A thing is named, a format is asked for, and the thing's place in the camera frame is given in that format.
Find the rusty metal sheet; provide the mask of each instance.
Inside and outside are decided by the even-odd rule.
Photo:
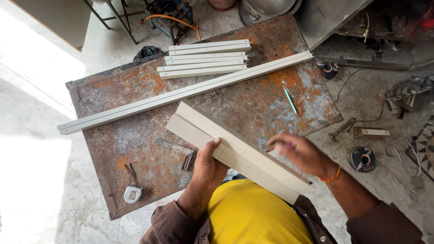
[[[251,39],[249,66],[283,58],[308,48],[292,15],[234,30],[207,40]],[[162,56],[126,64],[66,83],[79,118],[186,87],[220,75],[162,80],[156,71]],[[284,93],[287,89],[296,115]],[[307,135],[342,121],[313,60],[190,98],[246,139],[266,149],[274,134]],[[83,131],[111,219],[173,194],[192,177],[181,171],[182,154],[153,145],[159,137],[195,148],[164,127],[178,102]],[[138,202],[123,199],[128,184],[125,163],[132,163],[134,185],[144,187]]]

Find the person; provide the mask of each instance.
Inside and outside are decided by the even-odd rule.
[[[177,201],[155,210],[141,244],[336,244],[305,196],[290,205],[249,179],[222,184],[228,168],[212,158],[220,142],[198,152],[191,182]],[[268,144],[327,184],[348,217],[352,243],[423,243],[422,232],[403,213],[378,200],[309,140],[278,134]]]

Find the white floor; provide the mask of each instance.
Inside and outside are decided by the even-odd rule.
[[[205,0],[191,1],[191,5],[195,19],[201,20],[203,39],[243,27],[236,6],[218,12]],[[94,7],[102,17],[110,16],[105,5]],[[130,18],[133,35],[139,42],[134,45],[116,20],[107,22],[113,28],[107,30],[91,15],[85,45],[79,53],[11,2],[0,0],[0,243],[137,243],[150,227],[154,209],[181,195],[182,192],[175,193],[110,221],[83,135],[60,136],[56,129],[56,125],[75,118],[65,82],[129,63],[143,46],[168,49],[169,39],[149,25],[140,26],[139,20],[139,16]],[[196,33],[191,31],[181,43],[196,40]],[[340,79],[352,70],[342,68]],[[358,81],[375,80],[359,84],[366,90],[373,87],[375,94],[374,89],[381,84],[388,85],[412,74],[415,73],[367,69],[357,77]],[[329,85],[333,94],[342,84],[340,79]],[[378,114],[370,102],[360,104],[349,96],[352,91],[343,90],[342,97],[349,102],[338,103],[345,118]],[[408,137],[432,114],[430,109],[418,113],[416,122],[405,121],[405,125],[415,125]],[[395,124],[391,117],[386,119],[390,126]],[[338,126],[310,138],[320,146],[328,141],[327,133]],[[325,146],[325,151],[341,160],[339,145]],[[384,154],[379,157],[388,168],[354,176],[380,198],[396,203],[424,231],[424,239],[433,241],[430,234],[434,233],[434,184],[422,176],[424,188],[415,189],[399,161]],[[339,243],[350,243],[343,210],[324,184],[311,180],[315,182],[315,191],[308,197],[326,227]]]

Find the black bag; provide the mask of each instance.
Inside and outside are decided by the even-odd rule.
[[[159,53],[162,53],[162,51],[154,46],[144,46],[133,58],[133,61],[139,61],[141,59],[154,56]]]

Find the brown shirt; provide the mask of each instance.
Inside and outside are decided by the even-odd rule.
[[[314,243],[337,244],[307,197],[299,196],[291,207],[305,223]],[[196,222],[186,216],[175,201],[158,207],[151,217],[151,224],[140,244],[209,243],[208,213]],[[394,205],[383,201],[363,216],[348,221],[347,231],[353,244],[424,244],[422,232]]]

